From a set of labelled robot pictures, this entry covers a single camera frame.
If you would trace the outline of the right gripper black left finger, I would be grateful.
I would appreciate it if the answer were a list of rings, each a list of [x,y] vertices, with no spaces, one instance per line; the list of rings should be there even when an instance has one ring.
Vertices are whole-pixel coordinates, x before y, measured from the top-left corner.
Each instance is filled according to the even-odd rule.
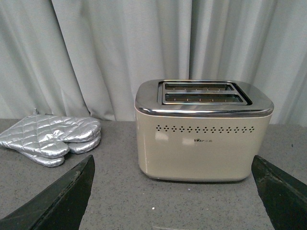
[[[89,155],[29,202],[0,221],[2,230],[77,230],[95,173]]]

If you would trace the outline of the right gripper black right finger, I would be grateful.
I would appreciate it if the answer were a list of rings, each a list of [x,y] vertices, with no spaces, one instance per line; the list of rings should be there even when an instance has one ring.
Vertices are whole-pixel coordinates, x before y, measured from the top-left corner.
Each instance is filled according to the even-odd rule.
[[[258,155],[251,171],[274,229],[305,230],[307,185]]]

